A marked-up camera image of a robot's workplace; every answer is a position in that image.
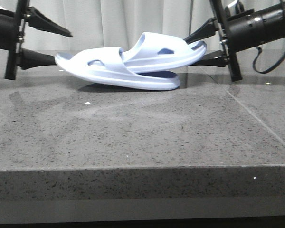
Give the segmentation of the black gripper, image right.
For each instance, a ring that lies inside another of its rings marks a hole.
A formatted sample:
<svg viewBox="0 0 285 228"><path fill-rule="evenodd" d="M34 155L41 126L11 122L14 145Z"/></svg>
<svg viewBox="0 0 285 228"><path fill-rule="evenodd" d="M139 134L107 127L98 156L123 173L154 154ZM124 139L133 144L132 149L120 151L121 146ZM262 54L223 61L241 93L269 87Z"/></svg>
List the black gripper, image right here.
<svg viewBox="0 0 285 228"><path fill-rule="evenodd" d="M184 41L191 44L195 41L212 37L219 30L221 24L221 40L226 40L227 50L225 52L217 50L204 55L199 61L190 66L213 66L226 67L228 64L231 80L233 82L242 80L237 52L262 45L266 42L266 32L262 14L264 10L254 11L253 9L243 12L235 19L228 20L220 0L210 1L214 16L208 19L195 32L187 36Z"/></svg>

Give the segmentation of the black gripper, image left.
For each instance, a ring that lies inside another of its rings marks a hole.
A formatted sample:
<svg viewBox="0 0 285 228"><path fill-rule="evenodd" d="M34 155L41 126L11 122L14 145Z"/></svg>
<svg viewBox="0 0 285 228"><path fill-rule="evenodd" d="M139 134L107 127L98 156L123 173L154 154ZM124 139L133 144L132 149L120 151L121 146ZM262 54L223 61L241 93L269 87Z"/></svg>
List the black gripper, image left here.
<svg viewBox="0 0 285 228"><path fill-rule="evenodd" d="M22 49L24 42L24 28L26 19L24 14L28 14L28 25L37 30L60 34L64 37L72 37L71 32L48 19L35 7L28 7L28 0L19 0L16 11L12 12L0 8L0 49L9 52L5 79L15 80L17 67L26 70L41 66L56 65L54 56L42 54L36 51Z"/></svg>

